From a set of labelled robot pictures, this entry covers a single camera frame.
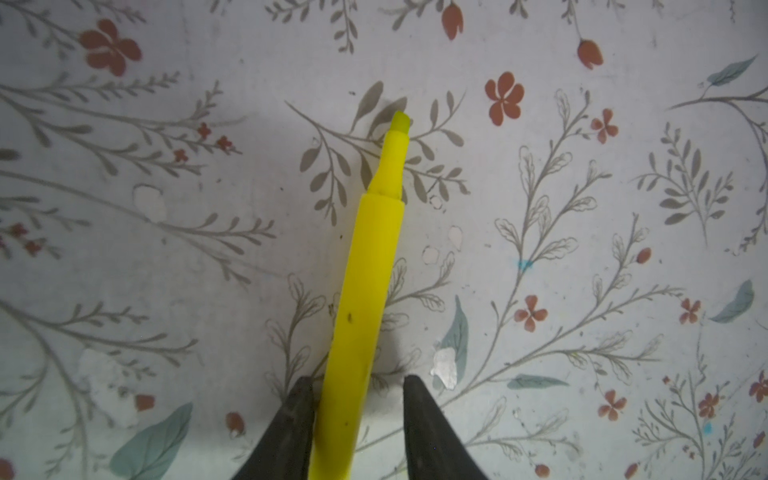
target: floral tablecloth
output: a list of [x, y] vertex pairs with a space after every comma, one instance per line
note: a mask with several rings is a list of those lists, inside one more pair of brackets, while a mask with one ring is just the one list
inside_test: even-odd
[[395, 111], [353, 478], [768, 474], [768, 5], [0, 0], [0, 478], [229, 478], [322, 388]]

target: highlighter barrel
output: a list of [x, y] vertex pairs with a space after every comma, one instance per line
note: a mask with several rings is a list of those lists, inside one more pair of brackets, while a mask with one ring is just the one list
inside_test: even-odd
[[397, 112], [360, 200], [317, 411], [310, 480], [347, 480], [368, 391], [405, 204], [410, 119]]

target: teal leaf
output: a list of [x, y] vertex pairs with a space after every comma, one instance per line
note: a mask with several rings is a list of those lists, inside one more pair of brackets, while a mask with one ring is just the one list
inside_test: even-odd
[[562, 380], [553, 379], [548, 376], [520, 374], [509, 381], [507, 388], [510, 390], [547, 389], [551, 386], [558, 385], [567, 386], [568, 384]]
[[755, 61], [755, 58], [757, 58], [757, 55], [750, 58], [749, 60], [732, 63], [727, 67], [725, 67], [723, 70], [720, 70], [717, 73], [713, 73], [712, 75], [707, 77], [707, 81], [710, 82], [715, 87], [729, 84], [730, 82], [740, 77], [741, 74], [744, 73], [750, 67], [752, 62]]
[[[462, 310], [462, 303], [456, 296], [456, 314], [453, 316], [453, 324], [440, 344], [437, 345], [438, 350], [452, 348], [456, 352], [456, 383], [462, 381], [464, 378], [464, 371], [467, 368], [467, 345], [469, 341], [469, 324], [467, 322], [467, 316]], [[432, 380], [432, 386], [436, 389], [444, 389], [445, 386], [442, 380], [438, 376], [434, 376]]]
[[167, 419], [137, 433], [112, 455], [109, 469], [130, 480], [160, 480], [176, 458], [189, 430], [192, 404], [180, 406]]
[[752, 280], [747, 280], [739, 287], [736, 298], [731, 300], [720, 313], [710, 320], [718, 323], [731, 323], [736, 317], [750, 309], [753, 300], [755, 300], [755, 291], [752, 289]]

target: red flower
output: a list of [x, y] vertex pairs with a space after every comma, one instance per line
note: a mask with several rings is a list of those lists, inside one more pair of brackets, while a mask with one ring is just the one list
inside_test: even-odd
[[125, 73], [125, 57], [141, 60], [141, 50], [135, 41], [118, 38], [118, 29], [111, 20], [99, 20], [96, 24], [101, 31], [88, 30], [80, 34], [80, 45], [90, 50], [85, 60], [93, 68], [106, 68], [116, 77]]
[[701, 302], [699, 300], [696, 300], [696, 302], [691, 306], [690, 299], [686, 298], [683, 300], [680, 306], [682, 306], [684, 310], [687, 310], [685, 313], [680, 315], [681, 324], [685, 323], [686, 321], [690, 321], [691, 323], [696, 323], [698, 321], [699, 316], [696, 314], [696, 312], [698, 312], [701, 308]]
[[208, 135], [210, 135], [210, 129], [208, 128], [208, 124], [205, 122], [201, 123], [200, 127], [197, 129], [197, 133], [200, 134], [203, 140], [208, 138]]
[[528, 295], [525, 297], [525, 305], [528, 307], [528, 310], [518, 310], [515, 312], [515, 322], [525, 320], [525, 329], [529, 332], [536, 330], [536, 322], [534, 320], [543, 322], [547, 319], [547, 310], [536, 310], [536, 302], [538, 302], [536, 295]]
[[24, 225], [20, 223], [14, 223], [13, 225], [11, 225], [11, 228], [9, 230], [11, 232], [11, 236], [15, 238], [23, 237], [24, 235], [29, 233], [27, 229], [24, 228]]
[[614, 112], [610, 108], [606, 108], [603, 110], [603, 121], [600, 121], [599, 118], [592, 120], [592, 130], [599, 130], [598, 141], [602, 144], [605, 144], [608, 135], [612, 137], [619, 135], [619, 127], [609, 124], [613, 117]]
[[136, 402], [136, 410], [139, 412], [154, 408], [154, 396], [152, 395], [139, 394], [134, 397], [134, 401]]
[[712, 396], [711, 393], [707, 393], [704, 396], [704, 400], [699, 402], [699, 417], [711, 419], [715, 416], [715, 405], [720, 401], [720, 396]]
[[536, 465], [534, 472], [536, 472], [536, 476], [539, 478], [547, 478], [549, 476], [549, 467], [542, 463], [540, 465]]
[[229, 412], [224, 418], [224, 422], [227, 424], [227, 428], [230, 430], [230, 437], [236, 438], [245, 435], [245, 422], [240, 413]]
[[462, 10], [453, 2], [442, 11], [442, 27], [450, 40], [456, 38], [456, 33], [464, 31]]
[[603, 405], [598, 409], [598, 415], [605, 417], [608, 414], [608, 419], [615, 422], [619, 419], [619, 410], [627, 406], [627, 399], [621, 397], [616, 401], [616, 390], [608, 390], [605, 393], [605, 401], [608, 405]]
[[222, 135], [221, 138], [216, 140], [216, 145], [218, 145], [221, 150], [227, 151], [228, 148], [232, 147], [232, 142], [227, 140], [226, 135]]
[[520, 84], [515, 85], [515, 76], [511, 72], [506, 71], [498, 78], [498, 94], [493, 80], [485, 84], [485, 93], [494, 101], [488, 113], [494, 125], [501, 125], [505, 114], [510, 118], [520, 118], [518, 103], [523, 99], [525, 89]]
[[187, 157], [187, 152], [185, 152], [183, 149], [174, 150], [174, 162], [185, 162], [189, 160]]
[[0, 480], [13, 480], [15, 476], [13, 464], [5, 458], [0, 458]]
[[590, 70], [593, 65], [603, 64], [603, 54], [600, 53], [600, 47], [598, 47], [598, 44], [594, 43], [592, 40], [582, 40], [581, 43], [578, 44], [576, 53], [578, 54], [578, 59], [581, 60], [581, 63]]
[[768, 396], [768, 379], [765, 378], [765, 370], [760, 372], [760, 377], [750, 387], [750, 396], [754, 396], [758, 403], [762, 403], [763, 397]]
[[650, 248], [645, 247], [637, 254], [637, 262], [642, 265], [650, 259]]
[[629, 465], [627, 467], [627, 471], [624, 472], [624, 478], [629, 480], [630, 478], [632, 478], [632, 475], [634, 475], [636, 471], [637, 471], [637, 463], [633, 463], [632, 465]]
[[40, 250], [42, 250], [42, 249], [43, 249], [43, 247], [41, 247], [40, 245], [37, 245], [35, 242], [33, 242], [33, 241], [31, 241], [31, 240], [30, 240], [30, 241], [28, 241], [27, 243], [25, 243], [25, 244], [24, 244], [24, 248], [25, 248], [25, 249], [26, 249], [26, 250], [29, 252], [29, 254], [30, 254], [31, 256], [33, 256], [33, 257], [35, 256], [35, 254], [36, 254], [37, 252], [39, 252]]

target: gray leaf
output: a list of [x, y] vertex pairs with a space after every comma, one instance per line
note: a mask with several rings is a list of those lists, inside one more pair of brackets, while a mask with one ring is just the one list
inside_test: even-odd
[[371, 167], [368, 165], [366, 158], [360, 154], [360, 180], [362, 180], [362, 185], [366, 190], [368, 190], [368, 185], [370, 185], [371, 179], [373, 179]]
[[424, 204], [427, 203], [427, 190], [424, 188], [422, 179], [419, 178], [419, 175], [416, 172], [411, 172], [411, 174], [413, 175], [413, 190], [416, 192], [416, 196]]
[[754, 300], [755, 291], [752, 288], [752, 280], [747, 280], [741, 284], [733, 300], [720, 313], [710, 318], [710, 320], [717, 323], [731, 323], [739, 315], [749, 310]]
[[40, 128], [37, 126], [32, 126], [32, 132], [35, 134], [35, 137], [38, 139], [38, 142], [40, 142], [40, 145], [43, 147], [50, 147], [51, 146], [51, 139], [48, 138], [48, 135], [44, 134]]
[[368, 130], [368, 138], [370, 138], [373, 135], [373, 131], [381, 124], [386, 124], [392, 121], [392, 117], [395, 116], [395, 112], [397, 111], [405, 111], [406, 105], [408, 104], [408, 98], [401, 97], [392, 102], [391, 104], [387, 105], [386, 107], [382, 108], [381, 111], [373, 118], [373, 123], [371, 123], [371, 128]]
[[160, 480], [176, 458], [189, 430], [192, 404], [176, 409], [164, 421], [147, 427], [112, 455], [109, 469], [131, 480]]
[[339, 202], [342, 207], [346, 207], [346, 190], [340, 181], [336, 180], [336, 189], [339, 195]]
[[673, 198], [665, 198], [661, 201], [659, 206], [663, 208], [682, 208], [685, 204], [682, 204]]
[[427, 157], [427, 160], [435, 160], [435, 152], [432, 151], [431, 148], [421, 140], [416, 141], [422, 148], [422, 153], [425, 157]]
[[674, 225], [676, 223], [680, 223], [681, 221], [685, 220], [685, 217], [688, 215], [691, 215], [693, 212], [688, 212], [687, 214], [672, 214], [664, 221], [664, 225]]
[[343, 155], [341, 155], [339, 152], [336, 152], [336, 159], [339, 162], [339, 168], [341, 169], [342, 173], [345, 174], [347, 177], [349, 175], [352, 175], [352, 170], [349, 168], [349, 162], [346, 161]]
[[548, 389], [551, 386], [559, 385], [568, 386], [566, 382], [548, 376], [520, 374], [509, 381], [507, 388], [510, 390]]
[[690, 165], [690, 178], [693, 180], [699, 174], [701, 169], [701, 151], [697, 148], [694, 152], [694, 159]]
[[299, 165], [300, 172], [306, 172], [312, 167], [312, 164], [317, 160], [317, 154], [320, 152], [320, 147], [310, 148], [304, 155], [301, 156], [301, 164]]
[[328, 172], [326, 171], [317, 174], [310, 182], [310, 191], [317, 192], [320, 188], [322, 188], [326, 182], [327, 177]]
[[10, 148], [0, 148], [0, 161], [12, 161], [18, 159], [19, 154]]
[[683, 147], [683, 162], [686, 158], [688, 158], [688, 154], [690, 153], [690, 140], [686, 140], [685, 147]]
[[442, 199], [447, 202], [449, 199], [448, 188], [445, 186], [445, 183], [442, 180], [437, 180], [437, 189], [438, 192], [440, 192], [440, 197], [442, 197]]
[[699, 191], [698, 191], [698, 193], [701, 193], [701, 191], [707, 185], [707, 180], [709, 180], [709, 178], [710, 178], [710, 171], [707, 170], [707, 171], [704, 172], [704, 175], [701, 176], [701, 181], [699, 182]]
[[355, 130], [355, 125], [360, 118], [365, 117], [371, 113], [376, 105], [379, 103], [379, 99], [384, 91], [384, 82], [377, 81], [368, 89], [368, 91], [360, 99], [360, 103], [357, 105], [357, 113], [355, 114], [355, 120], [352, 122], [352, 128], [349, 131]]
[[446, 137], [451, 141], [452, 144], [454, 144], [456, 147], [463, 147], [464, 146], [464, 139], [461, 138], [458, 134], [455, 132], [452, 132], [450, 130], [440, 130], [442, 133], [445, 134]]
[[750, 58], [749, 60], [732, 63], [727, 67], [725, 67], [723, 70], [718, 71], [717, 73], [713, 73], [712, 75], [707, 77], [707, 81], [710, 82], [715, 87], [728, 84], [731, 81], [736, 80], [739, 76], [741, 76], [741, 74], [744, 73], [750, 67], [752, 62], [755, 61], [755, 58], [757, 58], [757, 55]]
[[429, 109], [429, 120], [432, 122], [432, 128], [437, 124], [438, 103], [437, 100], [432, 101], [432, 107]]

